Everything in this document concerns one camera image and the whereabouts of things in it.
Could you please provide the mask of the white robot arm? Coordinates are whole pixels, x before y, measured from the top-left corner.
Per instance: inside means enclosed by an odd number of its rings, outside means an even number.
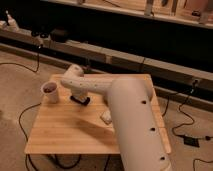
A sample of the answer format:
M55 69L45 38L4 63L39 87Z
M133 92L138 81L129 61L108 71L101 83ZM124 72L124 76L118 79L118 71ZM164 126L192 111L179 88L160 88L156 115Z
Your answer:
M84 77L71 65L61 84L82 101L88 92L106 97L125 171L172 171L155 120L152 87L134 76Z

